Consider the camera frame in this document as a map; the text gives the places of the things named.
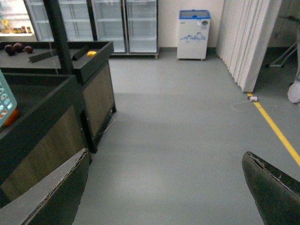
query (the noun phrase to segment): white cable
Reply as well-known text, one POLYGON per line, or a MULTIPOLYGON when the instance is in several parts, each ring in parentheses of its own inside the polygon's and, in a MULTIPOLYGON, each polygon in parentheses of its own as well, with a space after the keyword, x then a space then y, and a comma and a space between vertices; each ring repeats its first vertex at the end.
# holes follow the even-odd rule
POLYGON ((104 132, 106 132, 116 122, 116 120, 113 117, 112 117, 112 120, 113 120, 113 122, 104 131, 102 131, 99 135, 101 135, 104 132))
POLYGON ((239 113, 247 113, 247 112, 254 111, 254 110, 259 109, 259 108, 265 108, 265 107, 274 107, 274 108, 278 108, 277 105, 262 105, 262 106, 260 106, 260 107, 256 107, 255 109, 250 109, 250 110, 238 110, 238 109, 235 109, 235 108, 234 108, 235 105, 241 105, 241 104, 244 104, 244 103, 247 103, 247 102, 252 102, 252 101, 251 101, 251 100, 248 100, 248 101, 245 101, 245 102, 236 103, 236 104, 231 105, 231 108, 232 108, 234 111, 239 112, 239 113))

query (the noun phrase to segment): glass door refrigerator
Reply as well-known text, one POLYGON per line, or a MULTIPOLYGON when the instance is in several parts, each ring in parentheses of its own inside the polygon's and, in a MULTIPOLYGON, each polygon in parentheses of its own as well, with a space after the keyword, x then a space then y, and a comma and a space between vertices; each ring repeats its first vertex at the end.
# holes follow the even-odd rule
POLYGON ((157 1, 126 0, 130 53, 157 52, 157 1))
MULTIPOLYGON (((24 0, 37 40, 53 41, 48 16, 42 0, 24 0)), ((93 41, 86 0, 59 0, 68 41, 93 41)))
POLYGON ((115 53, 125 53, 122 0, 92 0, 98 41, 113 41, 115 53))
POLYGON ((158 57, 158 0, 91 0, 98 41, 114 54, 158 57))
POLYGON ((23 0, 0 0, 0 41, 37 41, 23 0))

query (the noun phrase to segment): freezer logo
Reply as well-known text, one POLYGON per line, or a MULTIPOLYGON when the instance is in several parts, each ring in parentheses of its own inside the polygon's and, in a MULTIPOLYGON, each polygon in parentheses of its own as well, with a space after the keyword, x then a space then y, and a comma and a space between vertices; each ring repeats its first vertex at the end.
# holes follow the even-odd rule
POLYGON ((191 40, 192 41, 201 41, 201 40, 206 40, 206 37, 203 36, 203 34, 201 32, 196 33, 196 35, 187 35, 183 38, 181 38, 181 40, 186 40, 187 43, 189 43, 191 40))

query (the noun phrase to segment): white wall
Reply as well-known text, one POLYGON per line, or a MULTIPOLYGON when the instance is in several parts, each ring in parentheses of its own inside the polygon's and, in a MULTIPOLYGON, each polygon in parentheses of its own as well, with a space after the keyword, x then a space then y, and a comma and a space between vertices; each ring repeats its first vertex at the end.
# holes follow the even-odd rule
MULTIPOLYGON (((299 0, 283 0, 279 16, 300 17, 299 0)), ((297 23, 278 17, 269 41, 269 47, 287 47, 296 41, 297 23)))
POLYGON ((178 17, 180 10, 207 9, 211 24, 208 47, 216 47, 224 0, 159 0, 159 47, 177 47, 178 17))

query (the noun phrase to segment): blue freezer lid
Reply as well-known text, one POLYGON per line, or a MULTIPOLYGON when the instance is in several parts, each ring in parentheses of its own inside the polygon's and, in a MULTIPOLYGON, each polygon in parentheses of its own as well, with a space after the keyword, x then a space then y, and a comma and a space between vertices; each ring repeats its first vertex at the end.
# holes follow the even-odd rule
POLYGON ((208 10, 181 10, 179 12, 180 20, 200 20, 200 19, 210 19, 210 13, 208 10))

